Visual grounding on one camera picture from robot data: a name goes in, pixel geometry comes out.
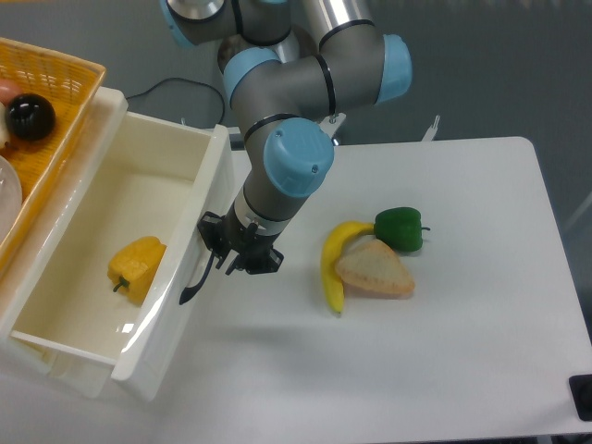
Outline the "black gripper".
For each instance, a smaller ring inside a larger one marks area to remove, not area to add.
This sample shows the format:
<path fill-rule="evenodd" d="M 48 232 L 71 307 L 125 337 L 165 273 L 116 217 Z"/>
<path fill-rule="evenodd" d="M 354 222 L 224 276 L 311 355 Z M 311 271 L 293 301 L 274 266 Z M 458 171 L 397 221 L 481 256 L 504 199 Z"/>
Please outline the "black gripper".
<path fill-rule="evenodd" d="M 206 211 L 197 224 L 205 247 L 216 259 L 220 269 L 230 251 L 237 255 L 225 274 L 244 271 L 249 275 L 276 273 L 284 255 L 274 248 L 278 234 L 265 235 L 254 221 L 243 226 L 236 215 L 219 216 Z"/>

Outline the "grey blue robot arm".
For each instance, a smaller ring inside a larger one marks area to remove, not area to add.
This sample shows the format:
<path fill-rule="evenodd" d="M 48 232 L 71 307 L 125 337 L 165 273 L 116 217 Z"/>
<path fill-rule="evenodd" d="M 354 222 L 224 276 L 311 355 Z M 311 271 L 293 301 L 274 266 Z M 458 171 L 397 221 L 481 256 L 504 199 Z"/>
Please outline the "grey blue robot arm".
<path fill-rule="evenodd" d="M 208 213 L 198 229 L 227 272 L 273 273 L 274 242 L 322 184 L 334 158 L 320 122 L 405 94 L 412 59 L 399 36 L 377 29 L 363 1 L 306 1 L 315 52 L 287 59 L 293 34 L 286 1 L 165 1 L 171 33 L 182 45 L 238 37 L 220 65 L 251 171 L 228 212 Z"/>

